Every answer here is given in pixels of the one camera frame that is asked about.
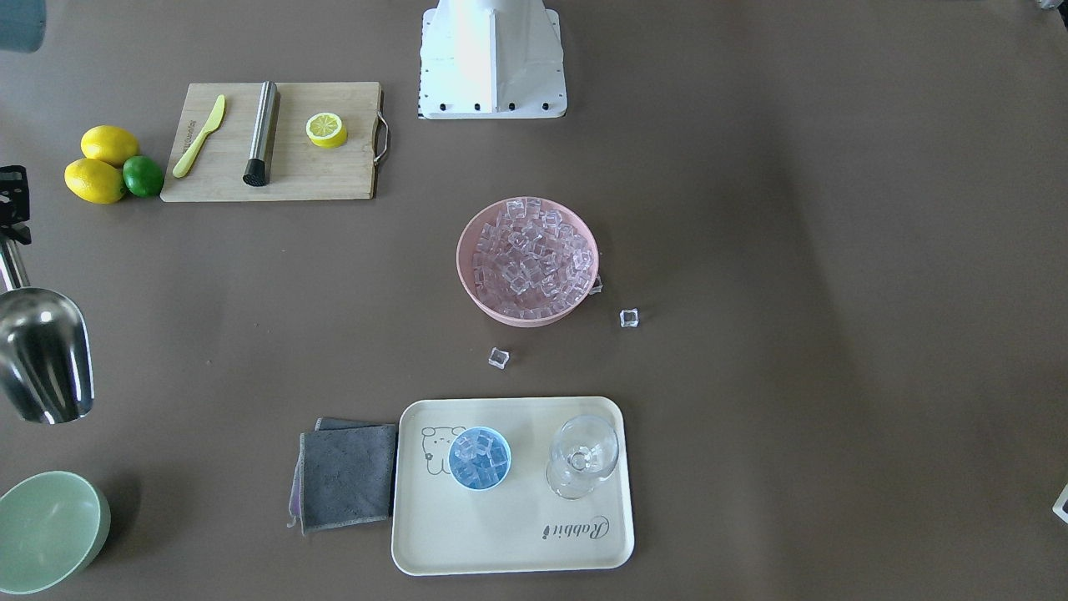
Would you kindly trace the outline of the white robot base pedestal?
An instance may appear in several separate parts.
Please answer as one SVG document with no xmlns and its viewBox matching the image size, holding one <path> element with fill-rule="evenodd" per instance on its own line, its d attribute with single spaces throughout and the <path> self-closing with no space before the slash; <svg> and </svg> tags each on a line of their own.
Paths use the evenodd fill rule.
<svg viewBox="0 0 1068 601">
<path fill-rule="evenodd" d="M 423 12 L 419 118 L 560 118 L 560 15 L 541 1 L 439 1 Z"/>
</svg>

